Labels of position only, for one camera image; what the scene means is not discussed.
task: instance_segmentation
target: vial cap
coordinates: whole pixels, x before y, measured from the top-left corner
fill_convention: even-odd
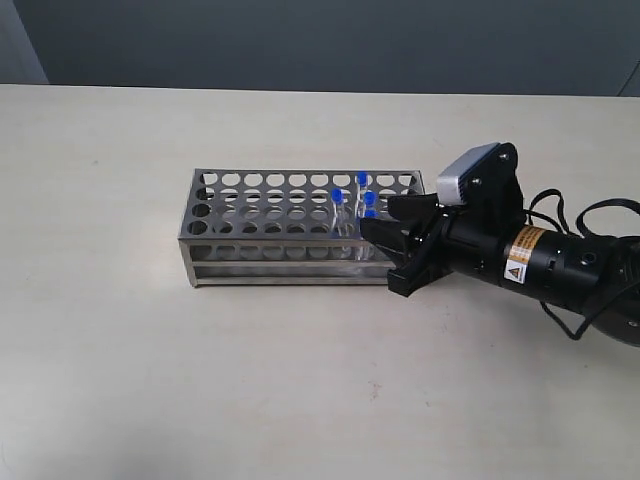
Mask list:
[[[361,187],[367,186],[367,172],[358,172],[357,179],[358,185],[360,185]]]
[[[367,207],[372,207],[376,203],[376,192],[365,192],[364,204]]]
[[[344,200],[342,190],[340,190],[339,188],[334,188],[333,190],[331,190],[331,200],[333,200],[334,203],[340,205]]]

